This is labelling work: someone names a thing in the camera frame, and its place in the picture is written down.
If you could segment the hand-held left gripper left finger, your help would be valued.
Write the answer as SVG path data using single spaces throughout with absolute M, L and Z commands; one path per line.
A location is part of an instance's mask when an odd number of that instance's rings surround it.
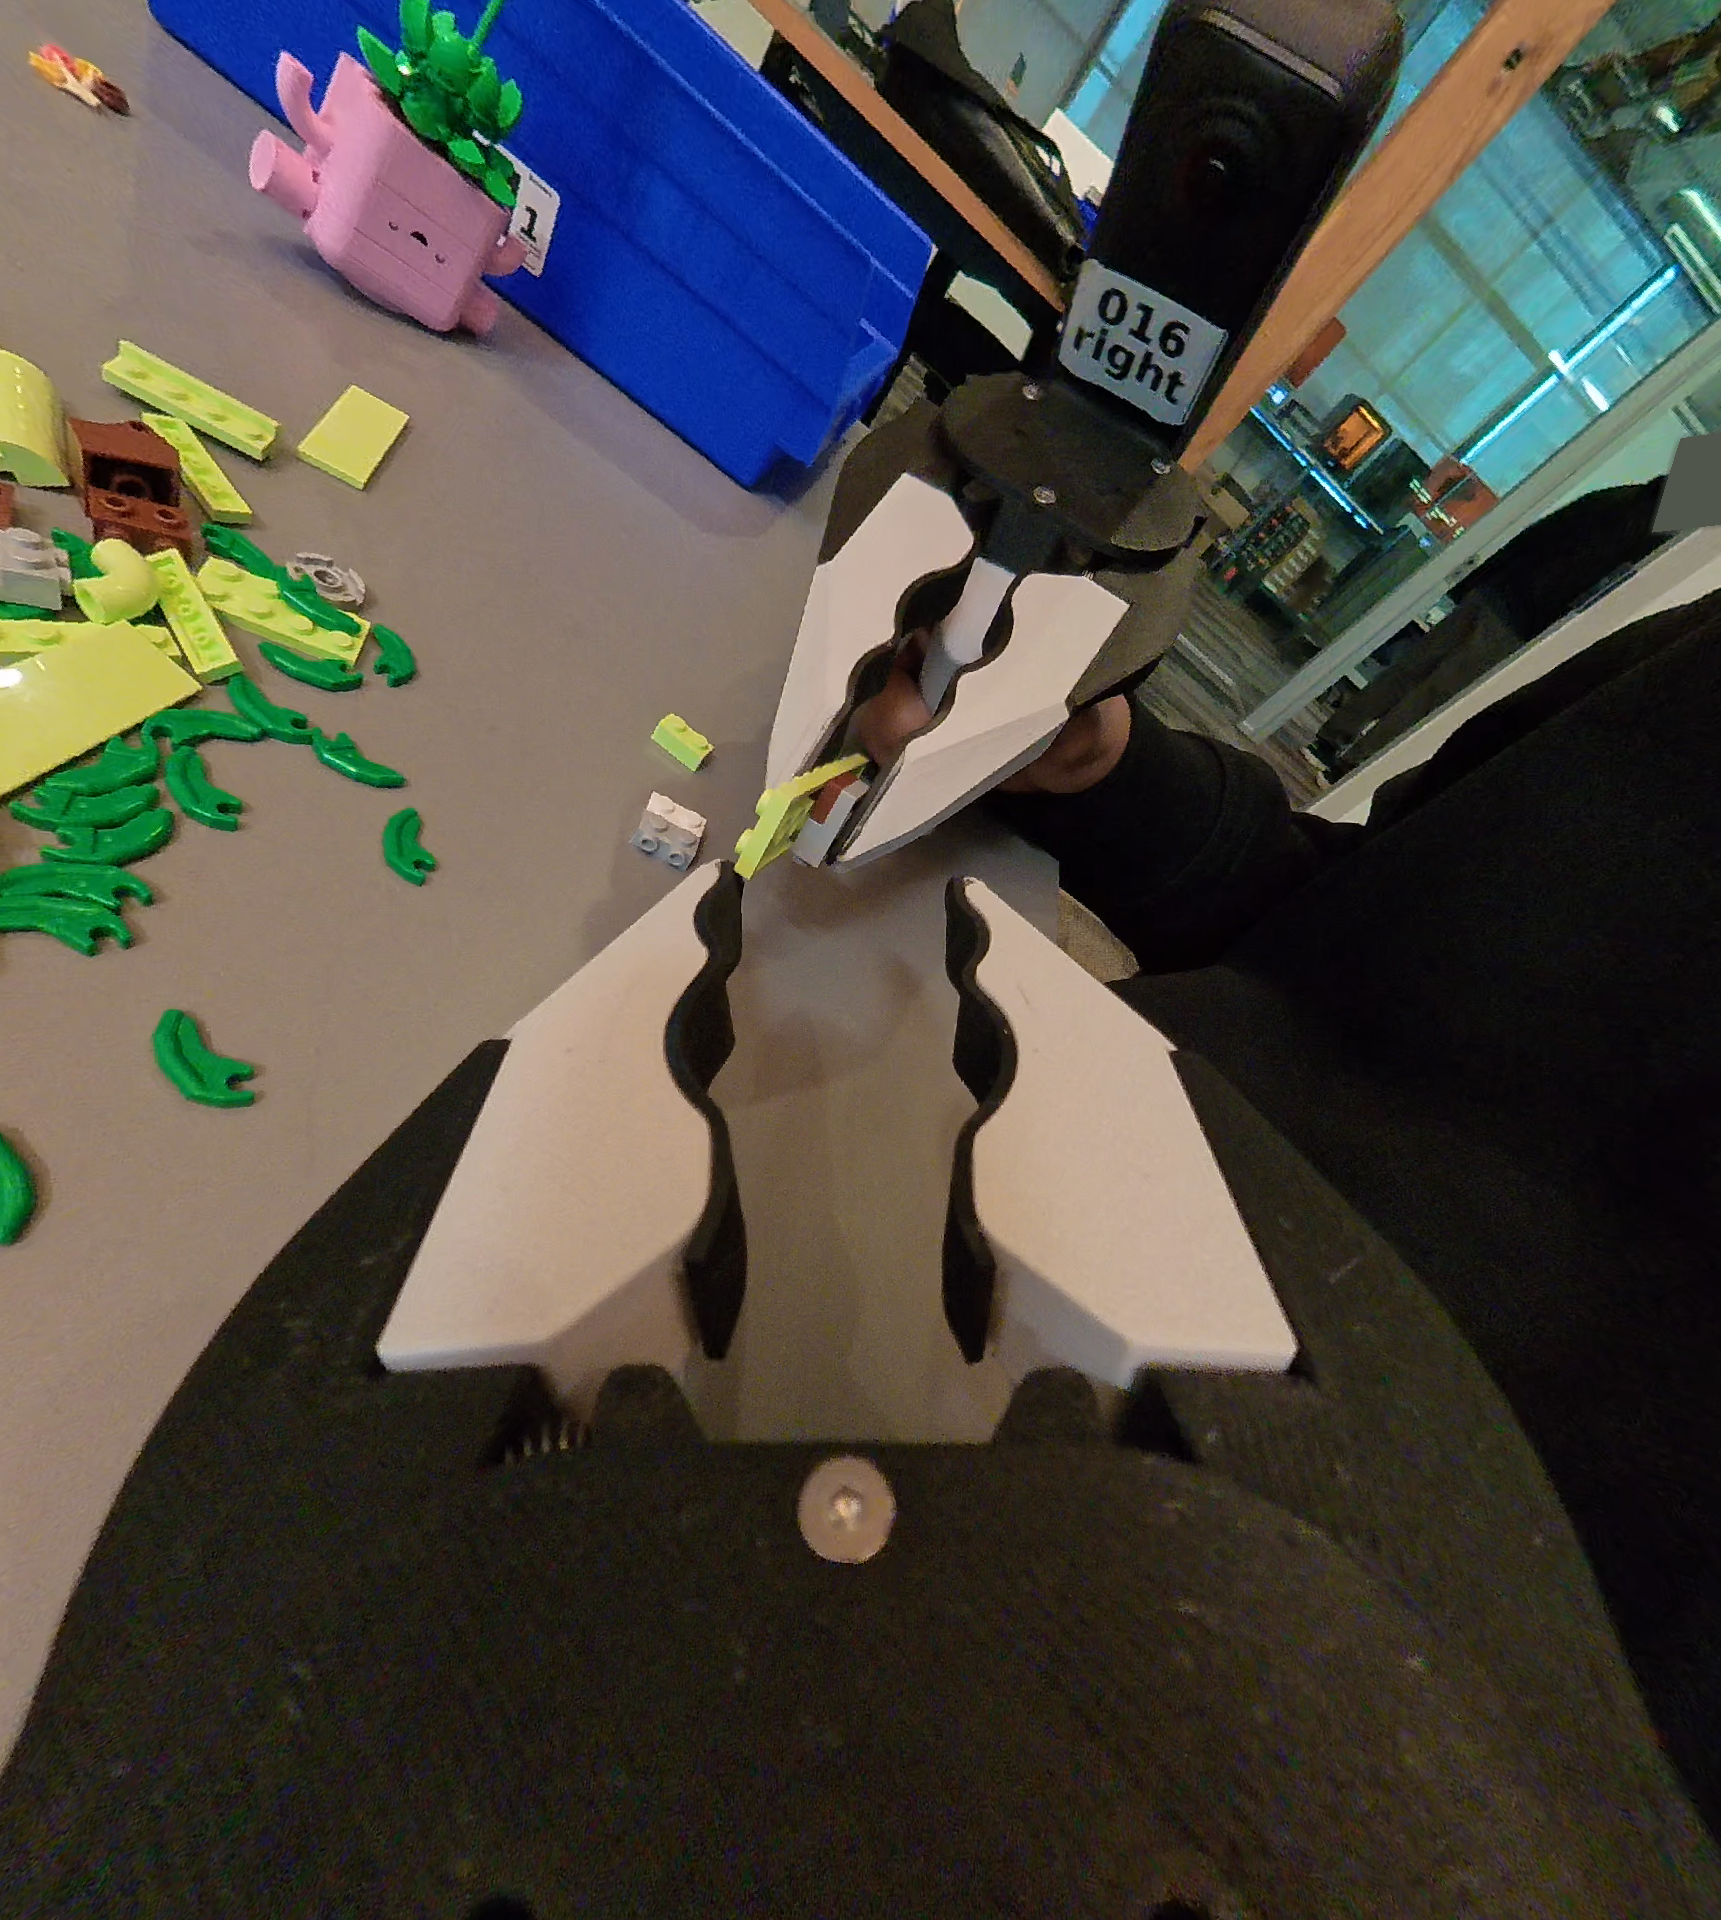
M 728 1354 L 744 1219 L 710 1082 L 742 880 L 696 869 L 518 1021 L 379 1339 L 392 1372 Z

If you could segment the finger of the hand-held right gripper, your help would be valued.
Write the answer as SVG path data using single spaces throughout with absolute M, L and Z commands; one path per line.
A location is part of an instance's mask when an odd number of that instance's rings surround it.
M 1127 605 L 1086 577 L 1029 574 L 1009 610 L 1005 646 L 966 667 L 932 725 L 872 778 L 827 869 L 855 870 L 925 839 L 1038 759 Z
M 958 600 L 979 536 L 934 485 L 897 479 L 815 569 L 769 741 L 769 786 L 853 753 L 907 637 Z

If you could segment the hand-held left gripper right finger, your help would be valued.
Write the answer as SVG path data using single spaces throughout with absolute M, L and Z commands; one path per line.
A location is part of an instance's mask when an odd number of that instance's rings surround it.
M 1168 1039 L 979 878 L 953 878 L 954 1149 L 943 1308 L 1011 1381 L 1283 1374 L 1299 1339 Z

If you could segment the lime long studded plate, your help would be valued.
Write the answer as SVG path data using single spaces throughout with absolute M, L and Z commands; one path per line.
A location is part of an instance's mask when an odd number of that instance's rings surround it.
M 870 772 L 869 757 L 846 754 L 766 786 L 757 801 L 753 826 L 734 842 L 733 873 L 742 880 L 758 876 L 776 860 L 792 856 L 802 837 L 815 844 L 798 859 L 810 867 L 822 863 L 830 839 L 839 832 L 837 826 L 828 828 L 827 821 L 849 788 L 867 788 Z

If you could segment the pile of mixed toy bricks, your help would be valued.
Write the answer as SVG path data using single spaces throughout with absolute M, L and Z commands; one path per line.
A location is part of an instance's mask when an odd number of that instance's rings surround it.
M 242 802 L 203 748 L 292 743 L 357 784 L 405 778 L 344 732 L 272 704 L 233 634 L 320 692 L 416 679 L 402 637 L 358 617 L 360 588 L 320 556 L 280 565 L 208 444 L 264 461 L 266 412 L 123 341 L 105 382 L 145 407 L 87 420 L 0 347 L 0 934 L 94 956 L 131 945 L 131 867 L 182 821 L 237 828 Z

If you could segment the person's right forearm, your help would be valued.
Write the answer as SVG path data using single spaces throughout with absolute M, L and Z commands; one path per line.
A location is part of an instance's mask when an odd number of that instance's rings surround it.
M 1106 780 L 1066 799 L 995 788 L 984 807 L 1059 865 L 1063 892 L 1142 974 L 1218 963 L 1376 832 L 1299 812 L 1261 759 L 1132 704 L 1130 746 Z

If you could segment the person's right hand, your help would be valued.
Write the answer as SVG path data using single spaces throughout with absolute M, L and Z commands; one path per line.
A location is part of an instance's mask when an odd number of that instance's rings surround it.
M 920 651 L 908 643 L 889 667 L 881 691 L 855 713 L 857 751 L 876 766 L 892 762 L 932 720 L 920 696 L 920 662 Z M 1086 793 L 1125 757 L 1132 723 L 1134 704 L 1124 692 L 1081 708 L 1029 766 L 1001 782 L 998 793 L 1025 799 Z

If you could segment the blue plastic bin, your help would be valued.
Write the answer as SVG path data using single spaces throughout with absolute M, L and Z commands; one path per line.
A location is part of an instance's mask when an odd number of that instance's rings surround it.
M 284 118 L 290 53 L 327 87 L 396 5 L 153 5 Z M 749 490 L 810 468 L 884 389 L 931 244 L 687 5 L 507 5 L 486 48 L 523 89 L 507 151 L 559 196 L 539 274 L 493 282 Z

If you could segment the lime smooth tile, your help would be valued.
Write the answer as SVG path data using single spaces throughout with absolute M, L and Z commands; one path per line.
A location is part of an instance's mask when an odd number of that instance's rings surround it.
M 360 389 L 347 386 L 297 442 L 297 458 L 363 492 L 410 425 L 408 412 Z

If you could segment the pink brick pot figure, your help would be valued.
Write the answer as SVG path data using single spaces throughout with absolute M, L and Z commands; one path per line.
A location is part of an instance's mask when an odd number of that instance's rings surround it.
M 441 335 L 493 333 L 493 282 L 541 272 L 559 214 L 556 192 L 507 151 L 525 98 L 486 48 L 501 12 L 488 2 L 462 29 L 402 2 L 396 44 L 360 29 L 320 94 L 282 53 L 275 93 L 298 147 L 262 133 L 248 155 L 251 186 L 301 220 L 327 267 Z

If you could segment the small orange brick piece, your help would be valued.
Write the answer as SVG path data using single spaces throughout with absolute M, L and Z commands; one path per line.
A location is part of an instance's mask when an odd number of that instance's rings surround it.
M 121 118 L 131 114 L 129 98 L 117 83 L 91 60 L 72 56 L 57 43 L 44 43 L 29 50 L 29 65 L 46 85 L 93 113 L 105 110 Z

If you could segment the wooden post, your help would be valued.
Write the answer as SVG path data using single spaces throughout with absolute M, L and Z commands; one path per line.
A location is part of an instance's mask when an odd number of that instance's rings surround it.
M 1234 362 L 1181 462 L 1201 470 L 1266 391 L 1396 253 L 1606 16 L 1606 2 L 1495 2 L 1355 170 Z

